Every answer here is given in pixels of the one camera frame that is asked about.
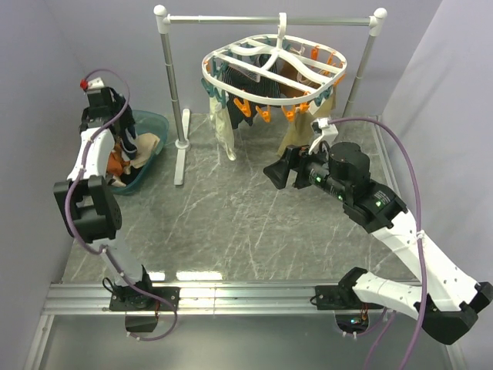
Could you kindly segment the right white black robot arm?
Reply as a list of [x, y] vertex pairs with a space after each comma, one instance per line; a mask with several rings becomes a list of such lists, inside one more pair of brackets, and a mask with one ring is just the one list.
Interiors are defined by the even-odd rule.
[[320, 310], [359, 308], [363, 304], [390, 308], [417, 319], [434, 340], [452, 345], [470, 331], [479, 313], [492, 302], [492, 286], [477, 282], [455, 265], [436, 243], [417, 229], [405, 202], [388, 186], [371, 179], [370, 159], [356, 143], [336, 143], [326, 153], [308, 146], [289, 146], [264, 174], [281, 190], [291, 171], [300, 190], [315, 186], [342, 203], [344, 213], [387, 246], [418, 278], [421, 286], [384, 279], [354, 267], [326, 293], [317, 287]]

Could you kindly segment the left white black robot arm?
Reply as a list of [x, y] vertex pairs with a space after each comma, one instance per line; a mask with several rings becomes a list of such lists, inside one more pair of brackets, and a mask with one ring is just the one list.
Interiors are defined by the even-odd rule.
[[114, 88], [83, 83], [89, 105], [82, 112], [81, 145], [66, 180], [53, 193], [69, 234], [90, 254], [101, 257], [112, 272], [103, 281], [115, 304], [125, 311], [176, 311], [178, 291], [153, 286], [143, 265], [130, 253], [119, 232], [122, 214], [106, 179], [110, 155], [132, 113]]

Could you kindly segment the navy blue bear underwear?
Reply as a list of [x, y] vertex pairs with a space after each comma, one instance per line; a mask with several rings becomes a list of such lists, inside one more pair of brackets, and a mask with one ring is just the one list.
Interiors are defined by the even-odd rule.
[[112, 133], [119, 140], [120, 146], [128, 158], [134, 160], [138, 153], [138, 146], [136, 144], [136, 139], [138, 136], [135, 130], [136, 121], [134, 120], [132, 109], [122, 94], [118, 94], [112, 87], [110, 87], [109, 90], [112, 94], [113, 113], [118, 113], [124, 106], [126, 106], [122, 115], [111, 126]]

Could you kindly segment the white round clip hanger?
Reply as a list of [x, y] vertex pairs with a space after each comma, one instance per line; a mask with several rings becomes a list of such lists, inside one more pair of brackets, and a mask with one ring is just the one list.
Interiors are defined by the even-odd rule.
[[[234, 103], [246, 117], [251, 116], [250, 103], [269, 121], [269, 113], [262, 108], [278, 106], [285, 117], [293, 121], [297, 113], [314, 113], [321, 103], [346, 76], [347, 59], [330, 46], [287, 34], [287, 14], [279, 14], [277, 34], [261, 34], [246, 37], [216, 49], [203, 58], [201, 83], [210, 97], [216, 97], [225, 108], [229, 94], [236, 96]], [[290, 63], [299, 73], [315, 83], [312, 89], [279, 75], [283, 63]], [[306, 89], [304, 96], [278, 99], [256, 96], [223, 82], [222, 74], [231, 66], [254, 82], [263, 76], [296, 89]]]

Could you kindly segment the khaki tan underwear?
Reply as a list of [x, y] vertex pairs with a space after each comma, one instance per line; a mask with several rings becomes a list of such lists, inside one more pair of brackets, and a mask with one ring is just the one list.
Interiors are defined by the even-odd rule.
[[336, 106], [337, 90], [334, 90], [328, 99], [324, 100], [314, 113], [306, 111], [298, 113], [295, 120], [289, 123], [286, 134], [282, 139], [277, 150], [277, 155], [282, 156], [287, 146], [303, 146], [310, 144], [313, 140], [314, 132], [311, 123], [317, 118], [330, 117], [332, 110]]

